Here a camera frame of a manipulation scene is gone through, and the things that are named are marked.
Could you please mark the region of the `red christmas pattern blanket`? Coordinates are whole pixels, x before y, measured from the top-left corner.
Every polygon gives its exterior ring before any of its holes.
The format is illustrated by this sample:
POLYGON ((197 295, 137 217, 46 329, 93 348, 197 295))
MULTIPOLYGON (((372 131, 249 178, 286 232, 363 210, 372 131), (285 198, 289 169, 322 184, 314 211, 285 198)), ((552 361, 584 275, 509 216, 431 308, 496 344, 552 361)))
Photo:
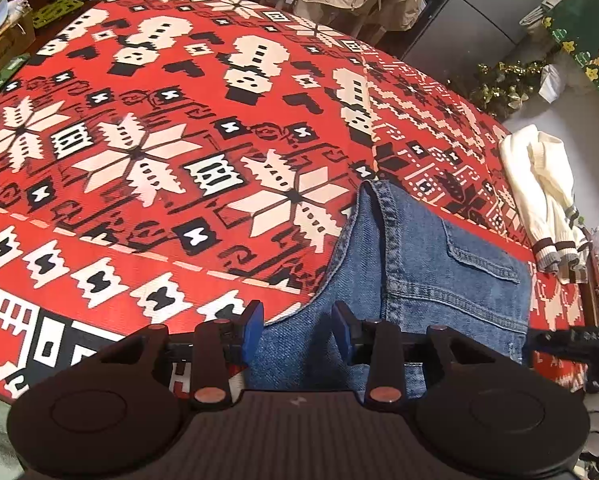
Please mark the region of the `red christmas pattern blanket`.
POLYGON ((0 399, 150 323, 316 295, 358 185, 522 260, 505 129, 426 74, 241 0, 102 0, 0 92, 0 399))

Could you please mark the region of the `blue denim jeans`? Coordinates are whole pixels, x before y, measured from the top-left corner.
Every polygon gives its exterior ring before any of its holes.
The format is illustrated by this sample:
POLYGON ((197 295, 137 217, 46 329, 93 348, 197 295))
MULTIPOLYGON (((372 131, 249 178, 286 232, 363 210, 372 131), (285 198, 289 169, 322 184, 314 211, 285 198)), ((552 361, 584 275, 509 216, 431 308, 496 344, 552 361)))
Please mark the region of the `blue denim jeans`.
POLYGON ((343 363, 331 308, 407 333, 446 325, 515 362, 522 359, 531 303, 527 263, 437 216, 402 188, 365 181, 316 296, 265 327, 245 385, 260 390, 354 390, 368 377, 343 363))

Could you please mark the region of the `small christmas tree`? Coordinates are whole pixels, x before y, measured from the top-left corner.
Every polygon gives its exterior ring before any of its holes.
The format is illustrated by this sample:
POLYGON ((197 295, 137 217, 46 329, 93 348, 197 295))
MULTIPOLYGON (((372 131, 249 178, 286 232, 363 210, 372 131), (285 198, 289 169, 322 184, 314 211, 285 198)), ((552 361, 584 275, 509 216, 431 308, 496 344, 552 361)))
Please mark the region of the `small christmas tree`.
POLYGON ((520 110, 538 91, 544 60, 528 63, 500 61, 489 66, 478 64, 476 86, 469 100, 482 112, 503 122, 520 110))

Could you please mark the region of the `grey refrigerator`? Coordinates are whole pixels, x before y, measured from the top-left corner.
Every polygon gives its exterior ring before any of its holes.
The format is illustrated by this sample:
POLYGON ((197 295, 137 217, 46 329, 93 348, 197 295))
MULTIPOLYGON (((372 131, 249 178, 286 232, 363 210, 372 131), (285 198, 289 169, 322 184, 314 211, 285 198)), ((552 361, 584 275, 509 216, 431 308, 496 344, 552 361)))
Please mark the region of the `grey refrigerator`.
POLYGON ((493 66, 527 36, 522 20, 543 0, 434 0, 401 57, 439 82, 470 84, 477 66, 493 66))

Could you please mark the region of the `cream striped knit sweater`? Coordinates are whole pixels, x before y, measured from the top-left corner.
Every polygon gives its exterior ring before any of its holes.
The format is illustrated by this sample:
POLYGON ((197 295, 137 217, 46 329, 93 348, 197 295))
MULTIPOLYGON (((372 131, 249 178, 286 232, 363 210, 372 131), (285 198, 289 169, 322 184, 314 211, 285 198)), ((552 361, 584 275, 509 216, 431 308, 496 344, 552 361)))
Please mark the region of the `cream striped knit sweater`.
POLYGON ((499 152, 537 269, 563 283, 584 281, 589 242, 565 144, 529 125, 503 138, 499 152))

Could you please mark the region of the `green patterned mat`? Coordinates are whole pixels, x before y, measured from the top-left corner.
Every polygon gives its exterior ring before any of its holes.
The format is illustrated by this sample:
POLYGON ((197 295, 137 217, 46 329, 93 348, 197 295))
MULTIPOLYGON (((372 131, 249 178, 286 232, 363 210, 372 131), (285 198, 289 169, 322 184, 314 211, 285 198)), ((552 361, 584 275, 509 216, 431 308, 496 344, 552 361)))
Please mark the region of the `green patterned mat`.
POLYGON ((43 28, 80 9, 83 5, 82 0, 54 0, 34 12, 33 27, 34 29, 43 28))

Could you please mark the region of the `cardboard box with clutter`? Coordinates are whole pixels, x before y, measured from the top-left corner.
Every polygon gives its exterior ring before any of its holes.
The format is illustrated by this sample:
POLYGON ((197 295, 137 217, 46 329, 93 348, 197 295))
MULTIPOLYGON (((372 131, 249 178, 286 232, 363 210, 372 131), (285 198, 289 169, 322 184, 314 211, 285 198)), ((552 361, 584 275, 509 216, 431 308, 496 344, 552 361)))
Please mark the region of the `cardboard box with clutter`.
POLYGON ((34 42, 33 10, 27 0, 8 2, 8 13, 0 26, 0 71, 12 58, 23 54, 34 42))

